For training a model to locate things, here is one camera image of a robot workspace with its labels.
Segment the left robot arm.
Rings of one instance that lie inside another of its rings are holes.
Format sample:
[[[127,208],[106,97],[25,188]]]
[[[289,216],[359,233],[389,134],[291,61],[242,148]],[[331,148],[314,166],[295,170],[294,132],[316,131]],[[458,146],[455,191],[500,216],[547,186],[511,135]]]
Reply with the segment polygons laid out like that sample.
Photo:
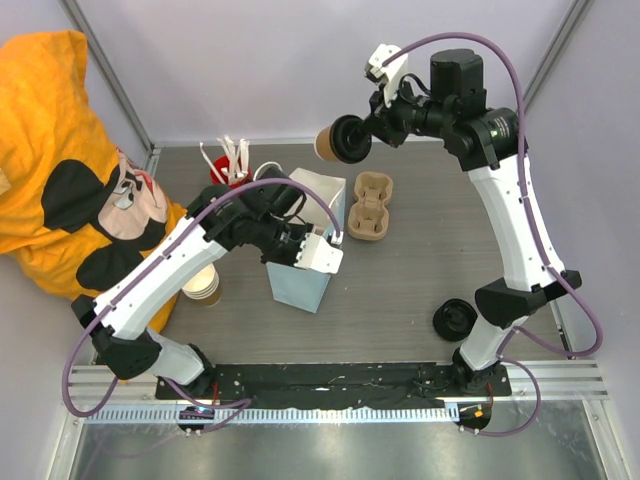
[[[234,248],[251,245],[264,263],[302,266],[311,253],[312,226],[294,224],[289,210],[316,196],[278,173],[236,189],[211,185],[188,206],[168,237],[114,287],[79,296],[72,310],[116,380],[148,372],[177,384],[190,398],[210,391],[215,370],[192,344],[152,331],[149,323],[189,280]]]

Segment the single black cup lid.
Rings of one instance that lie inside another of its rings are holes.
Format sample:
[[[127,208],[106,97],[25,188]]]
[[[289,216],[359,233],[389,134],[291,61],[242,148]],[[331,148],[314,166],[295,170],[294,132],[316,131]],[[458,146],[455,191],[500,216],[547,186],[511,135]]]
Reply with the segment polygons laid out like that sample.
[[[342,163],[357,164],[370,153],[372,137],[363,124],[364,120],[356,115],[343,115],[331,125],[331,150]]]

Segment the single brown paper cup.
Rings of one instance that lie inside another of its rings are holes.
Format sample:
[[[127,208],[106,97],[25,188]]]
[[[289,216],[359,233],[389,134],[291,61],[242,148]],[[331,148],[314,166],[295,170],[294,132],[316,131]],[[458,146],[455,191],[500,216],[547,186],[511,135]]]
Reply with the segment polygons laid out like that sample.
[[[338,162],[339,158],[335,154],[331,144],[332,126],[322,129],[314,139],[314,151],[318,158],[327,162]]]

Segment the light blue paper bag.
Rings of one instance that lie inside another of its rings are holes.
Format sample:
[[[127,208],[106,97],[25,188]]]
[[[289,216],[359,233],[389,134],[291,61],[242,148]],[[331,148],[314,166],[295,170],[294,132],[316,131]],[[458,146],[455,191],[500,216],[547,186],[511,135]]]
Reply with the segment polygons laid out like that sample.
[[[346,180],[315,173],[303,168],[293,170],[288,177],[312,191],[330,207],[340,225],[344,224]],[[291,224],[310,224],[312,232],[329,239],[334,226],[324,209],[295,188],[273,185],[265,188],[279,195],[274,202],[276,214]],[[330,280],[329,274],[302,270],[274,263],[266,265],[267,275],[275,301],[315,313]]]

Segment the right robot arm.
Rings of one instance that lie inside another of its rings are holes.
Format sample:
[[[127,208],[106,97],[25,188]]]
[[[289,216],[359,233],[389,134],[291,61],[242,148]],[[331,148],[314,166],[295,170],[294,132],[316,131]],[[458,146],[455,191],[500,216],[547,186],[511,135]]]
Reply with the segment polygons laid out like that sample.
[[[515,327],[538,309],[582,285],[554,250],[531,185],[530,163],[518,157],[519,120],[508,109],[486,105],[484,64],[470,49],[437,52],[430,59],[430,84],[412,93],[408,57],[381,44],[370,56],[367,77],[379,88],[365,123],[371,134],[397,147],[408,135],[443,141],[476,188],[498,242],[504,273],[479,288],[471,309],[472,327],[463,334],[446,326],[460,319],[456,300],[434,315],[438,334],[460,345],[451,380],[472,395],[484,388],[499,363],[499,348]]]

